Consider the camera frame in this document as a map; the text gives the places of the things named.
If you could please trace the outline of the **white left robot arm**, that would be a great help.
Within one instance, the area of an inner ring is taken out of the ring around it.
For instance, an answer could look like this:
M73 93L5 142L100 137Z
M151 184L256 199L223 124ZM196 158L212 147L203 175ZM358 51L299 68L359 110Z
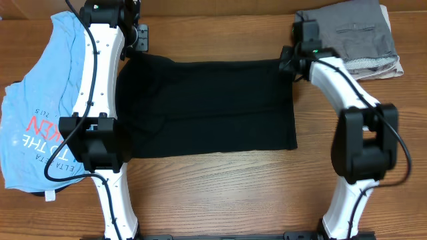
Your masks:
M141 239L127 183L129 133L117 120L119 62L145 47L139 35L140 1L86 1L77 17L84 27L85 59L72 114L59 131L75 160L93 180L103 211L103 239Z

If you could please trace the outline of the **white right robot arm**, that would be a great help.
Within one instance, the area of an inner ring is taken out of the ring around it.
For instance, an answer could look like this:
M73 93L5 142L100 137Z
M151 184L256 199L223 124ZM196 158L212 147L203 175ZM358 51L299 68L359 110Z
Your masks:
M338 182L317 230L289 231L284 239L375 239L358 224L373 190L396 165L397 108L370 96L338 53L322 46L317 21L295 22L292 37L294 45L283 48L279 70L309 81L334 108L338 123L331 160Z

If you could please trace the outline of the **black t-shirt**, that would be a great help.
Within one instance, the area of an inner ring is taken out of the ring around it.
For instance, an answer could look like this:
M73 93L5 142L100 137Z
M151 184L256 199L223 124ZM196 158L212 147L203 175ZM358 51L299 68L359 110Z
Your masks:
M116 111L133 156L295 149L292 78L279 64L132 55L117 78Z

